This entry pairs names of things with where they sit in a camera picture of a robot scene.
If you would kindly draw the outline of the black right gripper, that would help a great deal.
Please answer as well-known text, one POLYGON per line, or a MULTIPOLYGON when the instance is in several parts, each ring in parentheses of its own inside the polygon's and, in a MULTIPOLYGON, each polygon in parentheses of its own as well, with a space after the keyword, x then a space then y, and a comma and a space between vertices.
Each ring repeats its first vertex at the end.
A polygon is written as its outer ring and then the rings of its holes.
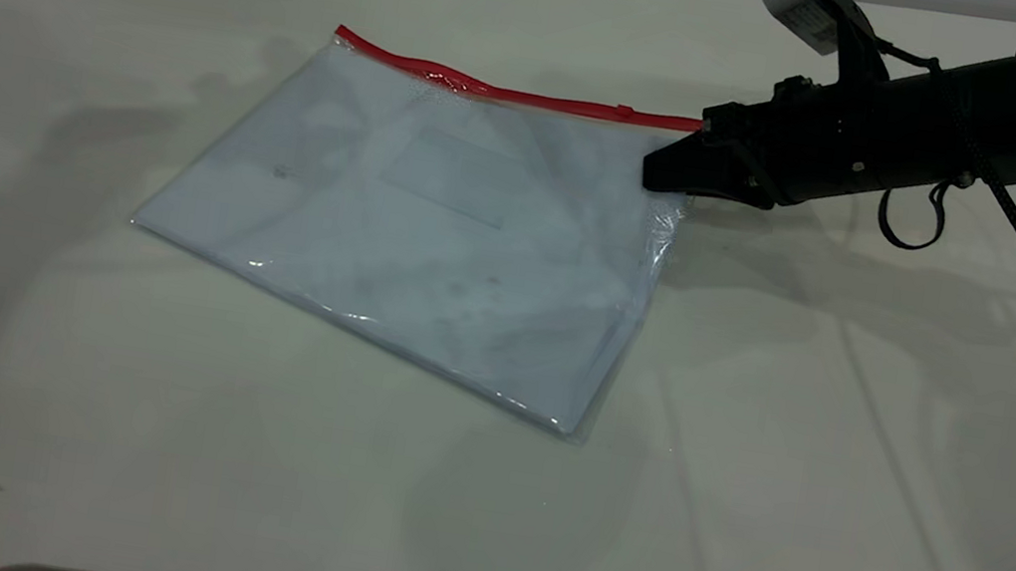
POLYGON ((687 136, 642 158, 640 184, 649 192, 763 210, 918 185, 918 131, 928 123, 930 85, 905 78, 853 91, 789 77, 766 103, 705 109, 700 137, 687 136), (759 178, 729 145, 762 152, 759 178))

